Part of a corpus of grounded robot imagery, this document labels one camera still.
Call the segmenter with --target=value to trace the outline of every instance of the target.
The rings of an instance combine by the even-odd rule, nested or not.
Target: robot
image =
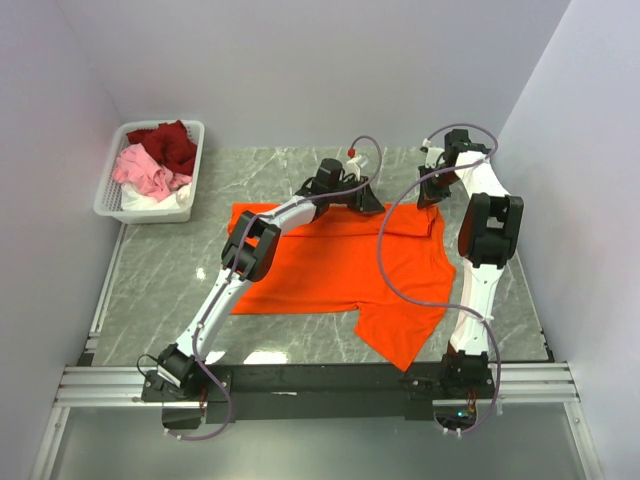
[[[459,433],[461,428],[468,428],[475,422],[476,398],[495,401],[497,396],[498,385],[494,386],[489,368],[487,329],[470,312],[479,313],[485,322],[492,320],[496,286],[507,260],[515,253],[524,203],[502,187],[489,162],[490,149],[472,142],[468,130],[448,132],[443,148],[425,140],[421,150],[426,154],[426,160],[418,168],[421,177],[418,208],[445,200],[451,195],[450,185],[459,180],[469,195],[469,206],[458,237],[458,252],[464,258],[463,309],[439,365],[416,365],[414,371],[410,369],[405,374],[394,373],[390,365],[375,368],[383,369],[377,372],[380,372],[380,378],[389,379],[390,390],[398,389],[397,398],[429,402],[441,398],[469,400],[472,408],[465,411],[463,418],[433,416],[433,407],[430,407],[430,418],[405,414],[406,418],[436,418],[445,429],[457,429]],[[143,373],[147,380],[143,401],[192,400],[200,397],[201,392],[203,399],[211,399],[206,393],[213,386],[211,380],[224,393],[222,400],[230,400],[227,382],[219,381],[212,373],[215,367],[205,366],[201,357],[209,353],[214,338],[240,297],[252,283],[267,275],[279,238],[298,226],[313,222],[330,204],[346,205],[363,215],[384,212],[369,186],[368,177],[361,174],[366,157],[356,155],[353,148],[349,156],[351,159],[345,165],[336,159],[323,159],[316,175],[309,178],[288,202],[272,211],[259,215],[246,211],[241,215],[222,250],[222,267],[211,292],[185,331],[157,359],[154,358],[157,370]],[[246,243],[247,238],[253,239],[251,245]],[[351,368],[368,367],[354,365]],[[281,371],[278,375],[288,374]],[[380,378],[373,382],[378,387],[384,383]],[[287,386],[291,390],[296,388],[292,381]],[[368,385],[362,387],[365,392],[371,391]],[[389,411],[397,410],[394,410],[396,407],[389,408]],[[165,417],[163,413],[165,427],[194,428],[199,421],[175,422],[169,414]]]

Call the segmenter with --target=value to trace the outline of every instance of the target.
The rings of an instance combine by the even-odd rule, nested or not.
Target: laundry basket
[[[196,152],[196,162],[193,168],[193,177],[191,182],[191,196],[187,203],[173,210],[146,210],[125,212],[120,206],[122,198],[120,184],[111,176],[116,168],[116,159],[122,150],[129,146],[127,133],[140,128],[157,128],[161,123],[173,123],[175,120],[149,121],[149,122],[131,122],[122,125],[116,131],[111,143],[107,163],[102,172],[102,178],[96,193],[96,199],[93,203],[93,210],[104,217],[113,217],[122,223],[179,223],[186,222],[191,217],[191,207],[196,194],[196,185],[198,184],[198,172],[200,171],[200,159],[202,157],[202,145],[204,143],[204,125],[196,120],[182,120],[187,128],[189,139],[198,146]]]

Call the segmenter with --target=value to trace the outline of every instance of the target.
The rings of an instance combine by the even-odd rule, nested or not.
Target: gray marble surface
[[[376,155],[366,150],[372,161]],[[315,173],[325,157],[346,159],[339,148],[240,148],[205,151],[191,220],[183,224],[128,226],[101,312],[93,365],[134,365],[142,353],[157,355],[189,324],[220,266],[226,225],[234,202],[282,202]],[[424,155],[414,148],[388,148],[373,184],[378,198],[392,201],[417,178]],[[457,232],[467,196],[460,183],[440,204],[444,243],[457,270],[451,301],[462,290]],[[406,201],[414,202],[417,191]],[[506,266],[495,297],[492,323],[505,360],[546,360],[544,337],[520,262]],[[216,338],[210,359],[224,363],[340,363],[384,361],[353,333],[358,312],[313,315],[231,316]],[[450,310],[418,355],[439,360],[453,331]]]

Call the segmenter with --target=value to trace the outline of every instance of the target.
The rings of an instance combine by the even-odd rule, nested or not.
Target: orange fabric
[[[240,214],[275,204],[234,204],[229,232]],[[405,302],[384,282],[376,262],[383,215],[364,216],[331,207],[315,222],[280,238],[267,276],[254,284],[235,314],[328,313],[360,310],[355,333],[406,370],[445,313]],[[383,240],[391,280],[413,298],[447,302],[455,269],[444,252],[444,220],[437,207],[400,205]]]

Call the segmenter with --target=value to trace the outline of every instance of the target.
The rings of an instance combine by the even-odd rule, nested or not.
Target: folded cloth
[[[120,152],[111,175],[116,182],[131,183],[140,194],[159,202],[171,195],[172,190],[191,183],[188,175],[174,174],[158,165],[140,144],[131,145]]]
[[[127,133],[129,143],[141,143],[151,158],[174,173],[193,175],[198,147],[189,140],[187,128],[178,120],[158,128]]]
[[[120,206],[125,212],[140,210],[177,210],[187,204],[191,196],[191,184],[188,183],[159,202],[153,197],[142,195],[132,183],[123,183]]]
[[[235,204],[229,232],[245,210],[276,207]],[[363,216],[331,207],[315,222],[280,238],[267,276],[251,286],[235,314],[327,313],[360,310],[355,333],[383,357],[406,370],[442,319],[444,308],[405,302],[384,282],[376,262],[383,215]],[[437,207],[400,205],[387,224],[386,271],[413,298],[447,302],[455,269],[442,243]]]

